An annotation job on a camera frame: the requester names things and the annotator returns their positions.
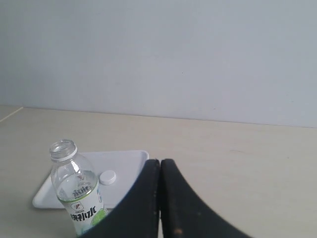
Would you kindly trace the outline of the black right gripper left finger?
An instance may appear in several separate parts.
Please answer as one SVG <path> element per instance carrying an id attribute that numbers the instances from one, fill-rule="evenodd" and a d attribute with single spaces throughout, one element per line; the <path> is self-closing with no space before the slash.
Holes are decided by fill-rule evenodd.
<path id="1" fill-rule="evenodd" d="M 159 160 L 146 160 L 120 203 L 83 238 L 156 238 L 159 230 Z"/>

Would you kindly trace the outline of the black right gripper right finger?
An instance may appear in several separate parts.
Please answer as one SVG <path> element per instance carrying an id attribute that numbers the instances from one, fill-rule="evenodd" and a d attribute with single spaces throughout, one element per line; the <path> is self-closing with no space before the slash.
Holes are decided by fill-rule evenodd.
<path id="1" fill-rule="evenodd" d="M 161 161 L 160 213 L 165 238 L 248 238 L 191 188 L 173 159 Z"/>

